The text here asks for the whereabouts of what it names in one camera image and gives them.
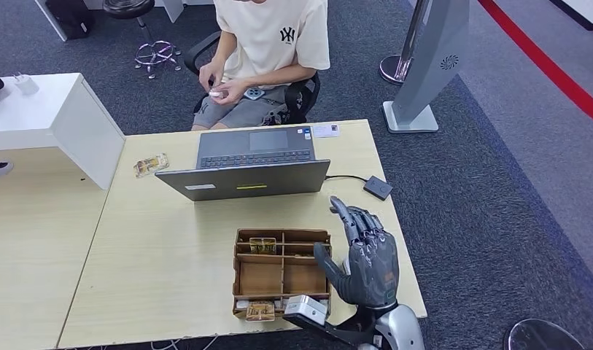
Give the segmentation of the person's left hand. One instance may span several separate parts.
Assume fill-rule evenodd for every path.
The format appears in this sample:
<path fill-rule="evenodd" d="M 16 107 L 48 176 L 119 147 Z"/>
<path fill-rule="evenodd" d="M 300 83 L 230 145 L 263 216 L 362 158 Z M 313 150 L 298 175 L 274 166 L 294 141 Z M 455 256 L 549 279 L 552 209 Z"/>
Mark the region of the person's left hand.
<path fill-rule="evenodd" d="M 250 87 L 245 79 L 232 79 L 212 88 L 211 97 L 216 104 L 233 105 L 240 101 Z"/>

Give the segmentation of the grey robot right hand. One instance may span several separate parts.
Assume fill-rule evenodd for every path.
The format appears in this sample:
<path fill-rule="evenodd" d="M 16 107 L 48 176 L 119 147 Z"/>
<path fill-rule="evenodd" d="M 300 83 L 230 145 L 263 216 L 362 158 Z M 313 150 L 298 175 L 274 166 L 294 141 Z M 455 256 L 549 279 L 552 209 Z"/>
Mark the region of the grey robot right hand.
<path fill-rule="evenodd" d="M 349 245 L 349 272 L 333 262 L 326 248 L 314 245 L 314 258 L 344 302 L 368 308 L 386 308 L 397 303 L 400 277 L 395 238 L 379 218 L 365 209 L 347 206 L 330 197 L 330 210 L 344 225 Z"/>

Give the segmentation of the person's right hand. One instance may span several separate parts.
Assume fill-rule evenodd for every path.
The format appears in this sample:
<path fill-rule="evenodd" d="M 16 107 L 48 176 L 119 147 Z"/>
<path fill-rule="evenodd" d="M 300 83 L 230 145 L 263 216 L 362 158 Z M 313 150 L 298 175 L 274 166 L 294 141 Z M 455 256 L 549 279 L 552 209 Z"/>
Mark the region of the person's right hand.
<path fill-rule="evenodd" d="M 198 80 L 206 92 L 221 84 L 225 62 L 213 59 L 199 69 Z"/>

